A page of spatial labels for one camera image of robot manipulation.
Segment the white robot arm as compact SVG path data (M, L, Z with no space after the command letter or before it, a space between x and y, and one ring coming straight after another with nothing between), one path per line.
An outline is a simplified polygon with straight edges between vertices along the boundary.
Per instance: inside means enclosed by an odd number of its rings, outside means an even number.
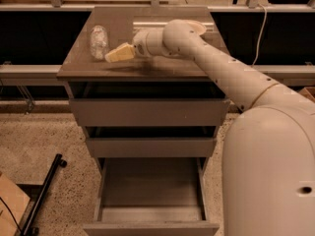
M225 236L315 236L315 103L211 46L204 30L188 20L141 29L105 59L188 58L241 110L223 142Z

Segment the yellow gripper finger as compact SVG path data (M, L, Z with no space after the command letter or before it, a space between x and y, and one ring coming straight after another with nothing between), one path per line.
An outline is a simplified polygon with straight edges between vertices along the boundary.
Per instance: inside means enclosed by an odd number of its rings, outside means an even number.
M130 60L135 57L135 48L133 45L125 42L117 48L111 50L105 55L105 60L108 63Z

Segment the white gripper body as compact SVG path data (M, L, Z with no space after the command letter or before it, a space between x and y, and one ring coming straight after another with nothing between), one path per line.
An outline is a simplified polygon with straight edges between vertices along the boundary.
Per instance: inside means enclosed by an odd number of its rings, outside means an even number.
M147 47L148 34L149 32L146 29L141 29L133 37L135 52L139 57L151 57Z

